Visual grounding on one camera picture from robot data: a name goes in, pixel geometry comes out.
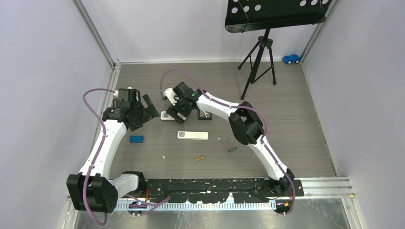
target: small white object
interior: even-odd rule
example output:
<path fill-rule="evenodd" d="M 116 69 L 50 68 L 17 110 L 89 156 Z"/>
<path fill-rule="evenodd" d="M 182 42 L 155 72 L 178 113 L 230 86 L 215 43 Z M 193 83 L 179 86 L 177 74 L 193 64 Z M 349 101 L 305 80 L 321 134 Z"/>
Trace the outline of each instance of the small white object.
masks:
<path fill-rule="evenodd" d="M 177 138 L 185 140 L 208 140 L 208 132 L 179 131 L 177 132 Z"/>
<path fill-rule="evenodd" d="M 176 95 L 176 93 L 173 91 L 172 88 L 166 89 L 163 94 L 168 98 L 168 100 L 172 105 L 175 105 L 177 103 L 176 97 L 177 99 L 179 99 L 179 97 Z"/>
<path fill-rule="evenodd" d="M 186 117 L 184 117 L 182 114 L 177 113 L 177 115 L 178 115 L 180 118 L 186 120 Z M 160 119 L 161 119 L 161 120 L 174 120 L 174 118 L 173 118 L 172 116 L 170 116 L 169 114 L 167 114 L 165 111 L 162 111 L 162 112 L 161 112 L 161 114 L 160 114 Z"/>

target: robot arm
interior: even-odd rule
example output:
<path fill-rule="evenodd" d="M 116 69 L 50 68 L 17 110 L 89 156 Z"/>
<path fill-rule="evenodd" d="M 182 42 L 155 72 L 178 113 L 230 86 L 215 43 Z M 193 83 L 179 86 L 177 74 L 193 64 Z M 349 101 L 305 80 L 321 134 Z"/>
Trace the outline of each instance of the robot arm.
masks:
<path fill-rule="evenodd" d="M 72 203 L 76 210 L 85 210 L 83 201 L 83 187 L 87 187 L 87 202 L 92 211 L 111 213 L 117 200 L 125 194 L 132 192 L 135 195 L 142 194 L 146 189 L 145 178 L 140 172 L 124 172 L 114 180 L 109 179 L 109 172 L 118 145 L 128 129 L 134 131 L 141 128 L 144 123 L 159 113 L 146 94 L 143 96 L 146 104 L 145 108 L 140 100 L 140 93 L 135 89 L 120 89 L 118 99 L 113 107 L 107 108 L 103 112 L 103 121 L 106 126 L 106 133 L 100 131 L 89 158 L 80 169 L 79 174 L 69 175 L 66 184 Z M 97 147 L 105 137 L 96 161 L 93 163 L 89 181 L 84 186 L 85 175 L 92 160 L 97 153 Z"/>
<path fill-rule="evenodd" d="M 164 95 L 163 99 L 169 99 L 171 102 L 166 112 L 179 123 L 183 123 L 184 120 L 178 114 L 187 117 L 193 109 L 211 112 L 228 120 L 235 138 L 251 148 L 264 165 L 269 178 L 275 183 L 275 191 L 282 193 L 289 189 L 290 183 L 286 176 L 293 180 L 294 175 L 277 157 L 266 136 L 261 143 L 263 124 L 259 117 L 253 111 L 236 108 L 252 107 L 248 102 L 236 104 L 216 98 L 209 93 L 204 95 L 200 90 L 193 91 L 184 82 L 173 89 L 168 88 Z"/>

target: metal corner post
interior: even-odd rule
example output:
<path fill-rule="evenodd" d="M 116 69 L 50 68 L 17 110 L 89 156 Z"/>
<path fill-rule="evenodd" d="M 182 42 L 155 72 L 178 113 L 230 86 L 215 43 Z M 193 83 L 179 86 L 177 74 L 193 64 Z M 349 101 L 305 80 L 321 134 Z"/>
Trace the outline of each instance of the metal corner post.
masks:
<path fill-rule="evenodd" d="M 326 21 L 324 23 L 318 24 L 314 32 L 312 33 L 311 38 L 309 39 L 307 45 L 305 46 L 304 52 L 301 55 L 301 63 L 304 62 L 305 58 L 308 56 L 308 53 L 314 45 L 314 42 L 318 38 L 320 32 L 322 32 L 325 25 L 328 23 L 329 18 L 332 16 L 333 11 L 335 10 L 339 1 L 340 0 L 332 0 L 332 3 L 330 3 L 329 10 L 326 12 Z"/>
<path fill-rule="evenodd" d="M 120 70 L 121 70 L 121 63 L 116 62 L 115 67 L 111 71 L 110 77 L 108 79 L 107 86 L 106 86 L 107 89 L 115 90 Z M 104 98 L 104 100 L 101 104 L 101 109 L 99 111 L 100 115 L 102 115 L 102 112 L 105 111 L 112 104 L 114 95 L 111 92 L 105 92 L 103 98 Z M 91 148 L 93 148 L 94 144 L 96 143 L 98 133 L 100 132 L 100 130 L 101 130 L 101 124 L 97 123 L 96 129 L 93 132 L 93 141 L 91 144 L 91 146 L 92 146 Z"/>
<path fill-rule="evenodd" d="M 82 16 L 83 21 L 85 22 L 86 26 L 88 27 L 91 35 L 93 36 L 95 42 L 99 46 L 101 52 L 103 53 L 104 57 L 106 58 L 107 62 L 110 64 L 112 68 L 115 67 L 115 61 L 113 60 L 110 52 L 108 51 L 106 45 L 103 42 L 103 39 L 100 36 L 100 33 L 97 31 L 96 26 L 94 25 L 93 21 L 90 18 L 82 0 L 72 0 L 73 4 L 76 6 L 77 11 L 79 12 L 80 16 Z"/>

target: wooden floor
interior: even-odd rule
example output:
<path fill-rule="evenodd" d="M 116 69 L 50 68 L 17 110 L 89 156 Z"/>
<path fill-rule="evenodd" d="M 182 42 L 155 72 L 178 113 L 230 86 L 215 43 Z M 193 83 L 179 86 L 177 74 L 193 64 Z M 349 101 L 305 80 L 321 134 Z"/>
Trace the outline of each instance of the wooden floor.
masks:
<path fill-rule="evenodd" d="M 268 65 L 262 63 L 259 72 Z M 159 112 L 165 111 L 169 101 L 161 99 L 160 78 L 167 70 L 180 68 L 212 95 L 237 103 L 250 72 L 248 64 L 241 70 L 237 66 L 236 62 L 123 65 L 117 88 L 136 88 L 142 95 L 150 96 Z M 275 70 L 277 85 L 272 84 L 268 72 L 249 86 L 245 100 L 265 115 L 269 124 L 267 139 L 296 177 L 334 176 L 301 66 L 277 62 Z M 196 89 L 179 72 L 170 72 L 165 77 L 163 89 L 173 88 L 181 81 Z M 179 140 L 180 130 L 208 132 L 209 139 Z M 144 143 L 130 143 L 130 135 L 143 135 Z M 227 152 L 235 146 L 237 150 Z M 201 156 L 205 159 L 196 162 Z M 198 121 L 197 111 L 182 125 L 154 118 L 135 132 L 127 132 L 114 157 L 110 178 L 128 170 L 141 171 L 146 178 L 268 177 L 253 151 L 234 139 L 226 120 L 214 116 L 212 121 Z"/>

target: white remote control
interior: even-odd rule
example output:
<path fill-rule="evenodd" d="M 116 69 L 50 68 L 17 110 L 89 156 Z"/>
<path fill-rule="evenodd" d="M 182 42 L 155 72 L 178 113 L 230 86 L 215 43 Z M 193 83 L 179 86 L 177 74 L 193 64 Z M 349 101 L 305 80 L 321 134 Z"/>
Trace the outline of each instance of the white remote control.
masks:
<path fill-rule="evenodd" d="M 179 131 L 177 132 L 177 138 L 185 140 L 208 140 L 208 132 Z"/>
<path fill-rule="evenodd" d="M 180 118 L 186 120 L 186 117 L 184 117 L 184 116 L 181 115 L 180 113 L 177 113 L 177 115 L 178 115 Z M 174 118 L 173 118 L 172 116 L 168 115 L 165 111 L 162 111 L 162 112 L 161 112 L 161 114 L 160 114 L 160 119 L 161 119 L 161 120 L 174 120 Z"/>

